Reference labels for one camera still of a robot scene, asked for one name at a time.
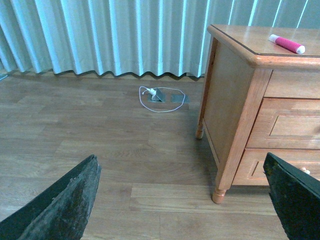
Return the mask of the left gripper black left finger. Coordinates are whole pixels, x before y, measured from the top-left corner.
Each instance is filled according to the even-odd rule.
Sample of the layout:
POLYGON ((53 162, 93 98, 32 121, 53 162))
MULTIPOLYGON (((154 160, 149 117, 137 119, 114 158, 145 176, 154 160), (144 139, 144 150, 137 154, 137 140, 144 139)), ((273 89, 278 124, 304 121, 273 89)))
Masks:
POLYGON ((101 166, 90 155, 0 223, 2 240, 79 240, 96 199, 101 166))

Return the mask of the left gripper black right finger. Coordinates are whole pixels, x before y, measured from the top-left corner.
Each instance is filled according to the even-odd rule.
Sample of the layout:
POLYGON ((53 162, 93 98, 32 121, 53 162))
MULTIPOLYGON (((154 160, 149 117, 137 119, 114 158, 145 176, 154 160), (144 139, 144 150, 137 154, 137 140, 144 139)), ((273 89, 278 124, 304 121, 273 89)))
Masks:
POLYGON ((263 164, 269 196, 290 240, 320 238, 320 181, 267 153, 263 164))

